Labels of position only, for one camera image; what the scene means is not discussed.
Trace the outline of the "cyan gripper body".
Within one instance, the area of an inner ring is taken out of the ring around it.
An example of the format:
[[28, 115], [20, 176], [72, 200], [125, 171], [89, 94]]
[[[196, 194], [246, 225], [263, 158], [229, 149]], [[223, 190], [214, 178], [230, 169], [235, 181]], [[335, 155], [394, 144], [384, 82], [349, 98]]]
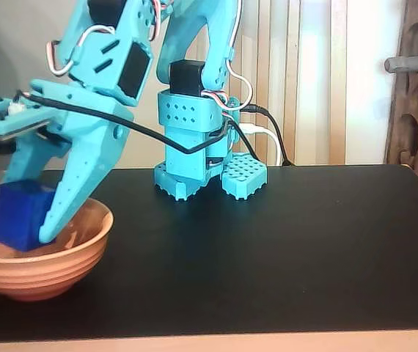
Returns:
[[70, 146], [80, 139], [87, 144], [125, 145], [130, 128], [103, 118], [108, 114], [133, 121], [128, 107], [115, 98], [85, 89], [77, 82], [60, 84], [36, 78], [30, 87], [34, 105], [56, 112], [51, 124], [37, 132], [43, 141], [54, 146]]

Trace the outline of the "cyan gripper finger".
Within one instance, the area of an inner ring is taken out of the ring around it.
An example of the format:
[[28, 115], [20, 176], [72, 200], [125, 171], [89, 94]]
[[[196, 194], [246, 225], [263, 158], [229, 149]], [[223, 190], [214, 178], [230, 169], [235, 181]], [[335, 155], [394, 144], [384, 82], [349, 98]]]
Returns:
[[46, 164], [53, 158], [63, 158], [70, 149], [68, 141], [54, 142], [37, 132], [22, 135], [16, 140], [16, 151], [12, 154], [3, 183], [19, 180], [36, 180]]
[[114, 123], [67, 128], [71, 148], [54, 199], [39, 230], [39, 242], [50, 243], [119, 161], [129, 129]]

